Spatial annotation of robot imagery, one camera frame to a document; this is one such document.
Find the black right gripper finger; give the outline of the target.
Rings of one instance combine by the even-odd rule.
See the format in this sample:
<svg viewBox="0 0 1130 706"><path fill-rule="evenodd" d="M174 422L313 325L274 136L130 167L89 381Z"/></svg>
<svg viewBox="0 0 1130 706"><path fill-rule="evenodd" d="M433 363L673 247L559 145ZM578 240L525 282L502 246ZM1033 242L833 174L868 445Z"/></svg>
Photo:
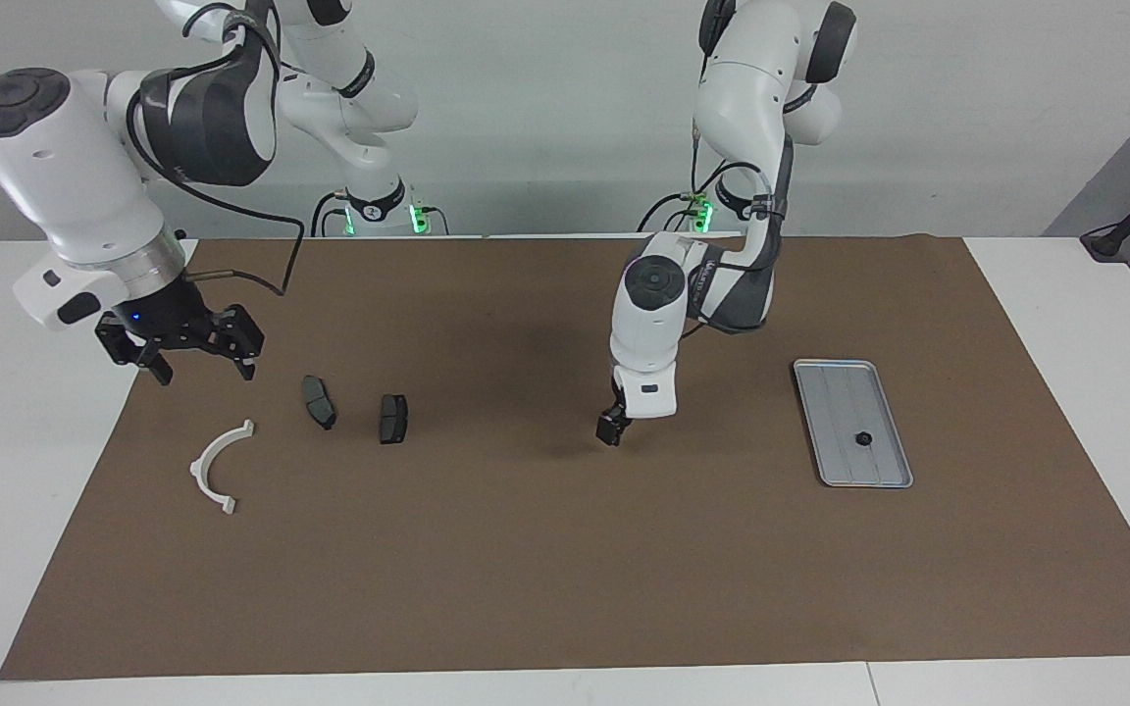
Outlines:
<svg viewBox="0 0 1130 706"><path fill-rule="evenodd" d="M169 361L162 357L160 343L157 340L151 339L144 345L134 343L121 322L99 322L97 339L114 365L134 366L148 371L160 385L169 385L171 380L174 380L174 371Z"/></svg>
<svg viewBox="0 0 1130 706"><path fill-rule="evenodd" d="M231 359L243 380L254 380L266 335L242 305L233 304L220 313L208 314L198 339L202 352Z"/></svg>

